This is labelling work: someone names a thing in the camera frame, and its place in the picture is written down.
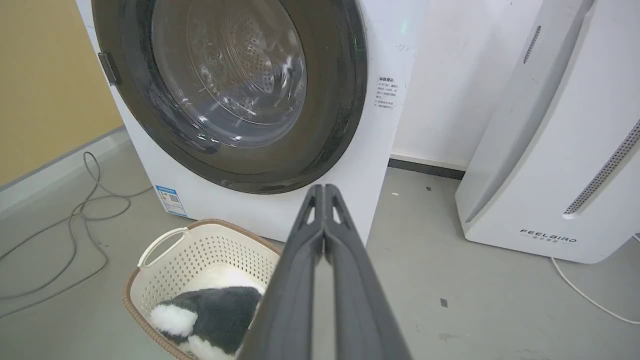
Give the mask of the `grey and white plush toy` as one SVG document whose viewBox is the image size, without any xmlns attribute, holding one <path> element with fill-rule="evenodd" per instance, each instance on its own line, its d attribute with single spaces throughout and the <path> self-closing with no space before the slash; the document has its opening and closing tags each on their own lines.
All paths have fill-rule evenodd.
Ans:
<svg viewBox="0 0 640 360">
<path fill-rule="evenodd" d="M 235 360 L 262 298 L 243 285 L 186 291 L 160 301 L 148 321 L 197 360 Z"/>
</svg>

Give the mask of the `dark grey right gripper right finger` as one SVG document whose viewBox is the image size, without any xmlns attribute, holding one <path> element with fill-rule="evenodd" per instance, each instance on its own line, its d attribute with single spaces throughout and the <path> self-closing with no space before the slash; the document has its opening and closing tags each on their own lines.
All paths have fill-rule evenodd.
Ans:
<svg viewBox="0 0 640 360">
<path fill-rule="evenodd" d="M 333 268 L 336 360 L 413 360 L 338 187 L 324 186 L 324 254 Z"/>
</svg>

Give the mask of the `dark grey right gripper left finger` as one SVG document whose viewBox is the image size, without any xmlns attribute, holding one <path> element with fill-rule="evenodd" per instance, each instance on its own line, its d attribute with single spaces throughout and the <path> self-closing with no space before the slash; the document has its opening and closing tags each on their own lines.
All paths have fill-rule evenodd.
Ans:
<svg viewBox="0 0 640 360">
<path fill-rule="evenodd" d="M 237 360 L 312 360 L 323 192 L 322 185 L 307 191 Z"/>
</svg>

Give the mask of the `blue energy label sticker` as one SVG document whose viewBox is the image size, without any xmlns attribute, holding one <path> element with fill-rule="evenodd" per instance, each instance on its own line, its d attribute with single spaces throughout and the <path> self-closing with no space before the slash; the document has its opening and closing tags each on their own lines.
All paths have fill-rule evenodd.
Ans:
<svg viewBox="0 0 640 360">
<path fill-rule="evenodd" d="M 158 198 L 162 202 L 166 212 L 185 218 L 189 217 L 186 214 L 185 208 L 183 207 L 183 204 L 174 189 L 163 186 L 155 186 L 155 189 L 157 191 Z"/>
</svg>

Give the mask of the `white Feelbird air purifier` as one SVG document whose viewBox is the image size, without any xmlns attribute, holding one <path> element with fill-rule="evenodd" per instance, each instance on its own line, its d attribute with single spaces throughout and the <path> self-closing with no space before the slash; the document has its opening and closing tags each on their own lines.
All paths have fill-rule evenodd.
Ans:
<svg viewBox="0 0 640 360">
<path fill-rule="evenodd" d="M 455 192 L 464 238 L 577 264 L 640 233 L 640 0 L 543 0 Z"/>
</svg>

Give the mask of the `round dark washing machine door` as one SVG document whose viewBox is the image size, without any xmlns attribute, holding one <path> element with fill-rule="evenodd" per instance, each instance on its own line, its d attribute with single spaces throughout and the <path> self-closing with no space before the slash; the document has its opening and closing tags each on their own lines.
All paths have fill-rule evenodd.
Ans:
<svg viewBox="0 0 640 360">
<path fill-rule="evenodd" d="M 350 145 L 368 46 L 357 0 L 89 0 L 134 120 L 232 191 L 295 191 Z"/>
</svg>

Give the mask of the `white front-load washing machine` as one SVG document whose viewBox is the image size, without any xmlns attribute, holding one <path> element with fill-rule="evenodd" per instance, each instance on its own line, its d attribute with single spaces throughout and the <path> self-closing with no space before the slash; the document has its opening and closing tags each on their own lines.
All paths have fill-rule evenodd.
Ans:
<svg viewBox="0 0 640 360">
<path fill-rule="evenodd" d="M 146 135 L 109 79 L 112 71 L 99 48 L 90 0 L 75 0 L 126 132 L 157 196 L 155 186 L 173 189 L 188 219 L 220 219 L 267 239 L 285 242 L 309 187 L 317 183 L 332 184 L 338 187 L 359 237 L 366 243 L 405 104 L 429 0 L 357 2 L 368 46 L 368 76 L 365 105 L 354 137 L 338 162 L 311 184 L 285 193 L 253 194 L 219 186 L 192 173 Z"/>
</svg>

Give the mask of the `cream perforated laundry basket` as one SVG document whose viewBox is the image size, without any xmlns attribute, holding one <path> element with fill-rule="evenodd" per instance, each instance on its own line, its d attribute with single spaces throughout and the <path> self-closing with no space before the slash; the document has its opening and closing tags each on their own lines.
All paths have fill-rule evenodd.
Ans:
<svg viewBox="0 0 640 360">
<path fill-rule="evenodd" d="M 153 307 L 183 292 L 251 286 L 264 292 L 282 249 L 245 228 L 204 219 L 151 242 L 126 280 L 122 301 L 137 324 L 174 360 L 199 360 L 150 323 Z"/>
</svg>

